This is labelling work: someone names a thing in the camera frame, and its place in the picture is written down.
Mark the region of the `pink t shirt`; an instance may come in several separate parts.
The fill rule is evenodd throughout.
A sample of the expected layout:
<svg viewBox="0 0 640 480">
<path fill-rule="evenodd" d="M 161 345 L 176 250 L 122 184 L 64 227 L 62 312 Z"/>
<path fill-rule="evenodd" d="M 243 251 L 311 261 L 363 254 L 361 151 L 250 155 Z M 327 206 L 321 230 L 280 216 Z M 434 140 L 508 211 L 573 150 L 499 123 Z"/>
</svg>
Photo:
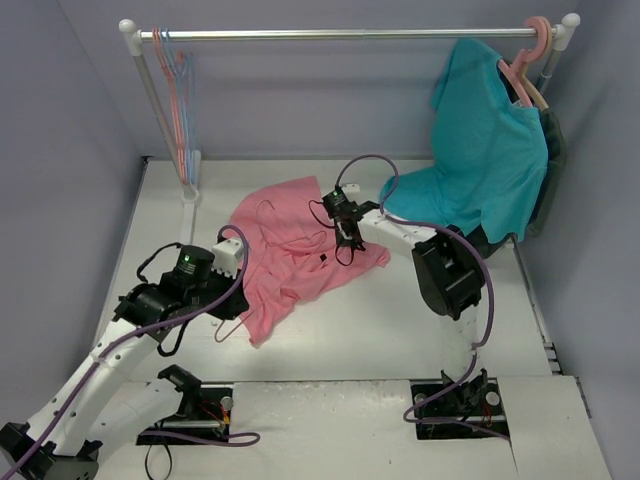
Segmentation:
<svg viewBox="0 0 640 480">
<path fill-rule="evenodd" d="M 297 305 L 383 268 L 391 259 L 377 245 L 354 256 L 338 249 L 326 228 L 327 215 L 309 205 L 320 194 L 316 177 L 293 179 L 249 194 L 231 215 L 250 247 L 243 279 L 249 310 L 241 319 L 254 347 L 267 341 Z"/>
</svg>

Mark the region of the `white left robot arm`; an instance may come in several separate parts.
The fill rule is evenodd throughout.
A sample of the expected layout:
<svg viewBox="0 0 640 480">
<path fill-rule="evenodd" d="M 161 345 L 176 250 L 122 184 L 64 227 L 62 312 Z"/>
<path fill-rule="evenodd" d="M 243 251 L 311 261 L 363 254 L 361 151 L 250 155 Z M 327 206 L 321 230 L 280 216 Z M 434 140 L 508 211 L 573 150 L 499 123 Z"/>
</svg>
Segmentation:
<svg viewBox="0 0 640 480">
<path fill-rule="evenodd" d="M 142 279 L 121 297 L 103 336 L 72 377 L 24 423 L 1 429 L 10 479 L 93 479 L 122 446 L 156 423 L 191 418 L 202 403 L 201 381 L 182 367 L 164 368 L 137 395 L 111 402 L 137 366 L 201 314 L 234 319 L 247 310 L 242 288 L 246 241 L 220 238 L 211 249 L 183 245 L 157 283 Z"/>
</svg>

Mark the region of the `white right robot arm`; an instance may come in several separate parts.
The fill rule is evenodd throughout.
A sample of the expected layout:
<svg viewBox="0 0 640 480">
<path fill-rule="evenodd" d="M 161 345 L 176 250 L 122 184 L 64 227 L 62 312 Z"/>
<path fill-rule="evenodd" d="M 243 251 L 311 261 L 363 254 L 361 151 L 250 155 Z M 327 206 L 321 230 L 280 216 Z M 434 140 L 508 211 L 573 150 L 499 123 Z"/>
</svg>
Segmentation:
<svg viewBox="0 0 640 480">
<path fill-rule="evenodd" d="M 412 261 L 421 297 L 440 319 L 442 398 L 455 412 L 468 410 L 479 397 L 471 378 L 479 366 L 473 343 L 485 284 L 474 256 L 446 234 L 390 221 L 377 203 L 359 204 L 339 187 L 321 203 L 338 249 L 355 254 L 377 245 Z"/>
</svg>

